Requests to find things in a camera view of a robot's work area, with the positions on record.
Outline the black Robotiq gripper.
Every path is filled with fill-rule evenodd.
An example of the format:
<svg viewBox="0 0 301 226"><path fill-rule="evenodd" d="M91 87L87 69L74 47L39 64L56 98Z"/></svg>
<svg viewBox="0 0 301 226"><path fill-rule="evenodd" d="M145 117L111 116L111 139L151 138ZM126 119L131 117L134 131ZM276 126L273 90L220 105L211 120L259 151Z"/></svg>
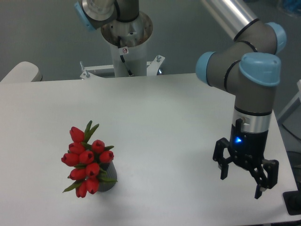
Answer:
<svg viewBox="0 0 301 226"><path fill-rule="evenodd" d="M228 176L229 164L246 169L256 181L255 199L259 199L264 191L272 189L278 180L279 162L267 160L263 153L266 146L268 130L262 133L237 132L231 126L230 142L226 138L216 141L213 160L218 162L221 170L221 180ZM225 158L223 153L227 149L230 157Z"/></svg>

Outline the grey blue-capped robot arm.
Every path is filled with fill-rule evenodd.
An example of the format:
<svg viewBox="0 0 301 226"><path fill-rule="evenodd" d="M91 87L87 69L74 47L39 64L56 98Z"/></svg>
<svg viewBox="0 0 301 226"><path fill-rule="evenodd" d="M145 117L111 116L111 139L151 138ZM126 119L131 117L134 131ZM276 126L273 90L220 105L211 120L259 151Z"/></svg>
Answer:
<svg viewBox="0 0 301 226"><path fill-rule="evenodd" d="M255 198L277 184L276 160L264 150L272 115L286 33L276 23L262 23L242 0L205 0L205 8L233 39L222 53L206 52L196 63L196 75L205 84L235 96L231 135L216 142L213 160L221 179L231 162L250 172L257 187ZM79 0L74 5L84 26L100 29L111 46L116 77L156 75L147 65L145 43L151 37L150 18L136 0Z"/></svg>

